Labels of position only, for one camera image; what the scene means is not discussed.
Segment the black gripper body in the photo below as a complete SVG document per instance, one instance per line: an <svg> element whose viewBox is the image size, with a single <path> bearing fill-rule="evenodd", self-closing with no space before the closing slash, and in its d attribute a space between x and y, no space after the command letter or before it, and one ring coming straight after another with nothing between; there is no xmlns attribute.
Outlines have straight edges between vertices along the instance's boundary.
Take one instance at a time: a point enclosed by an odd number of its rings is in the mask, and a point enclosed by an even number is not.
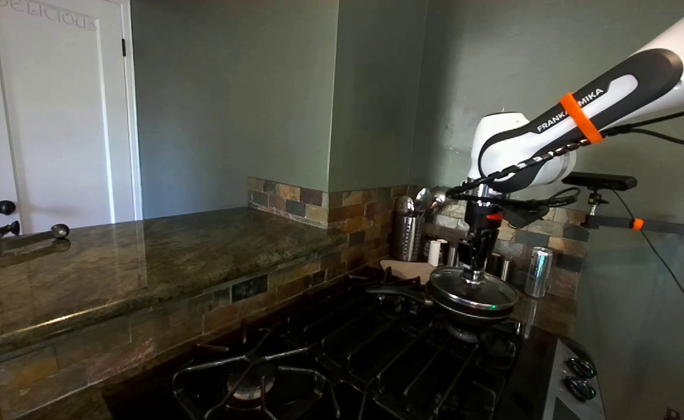
<svg viewBox="0 0 684 420"><path fill-rule="evenodd" d="M490 254L502 227L502 210L490 201L469 201L466 222L469 227L468 239L463 243L463 252L468 257Z"/></svg>

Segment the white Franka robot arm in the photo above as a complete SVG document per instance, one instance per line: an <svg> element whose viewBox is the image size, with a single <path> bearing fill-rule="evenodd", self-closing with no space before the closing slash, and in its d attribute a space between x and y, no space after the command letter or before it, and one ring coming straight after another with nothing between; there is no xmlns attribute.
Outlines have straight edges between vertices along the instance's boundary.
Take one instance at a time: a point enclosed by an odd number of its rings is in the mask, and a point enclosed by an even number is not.
<svg viewBox="0 0 684 420"><path fill-rule="evenodd" d="M547 112L489 114L473 142L468 192L469 234L461 262L481 270L494 252L508 196L571 176L574 152L598 144L620 129L684 114L684 16L652 43L577 91L564 94Z"/></svg>

